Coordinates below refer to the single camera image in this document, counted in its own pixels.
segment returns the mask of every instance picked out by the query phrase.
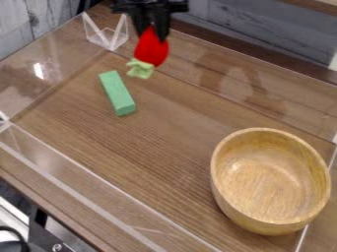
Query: green sponge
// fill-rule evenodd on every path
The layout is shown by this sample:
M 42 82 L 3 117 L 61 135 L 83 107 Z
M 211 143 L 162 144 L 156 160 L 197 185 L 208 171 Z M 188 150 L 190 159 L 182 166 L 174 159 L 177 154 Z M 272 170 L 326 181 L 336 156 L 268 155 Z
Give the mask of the green sponge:
M 102 85 L 118 116 L 136 112 L 136 103 L 118 71 L 101 74 Z

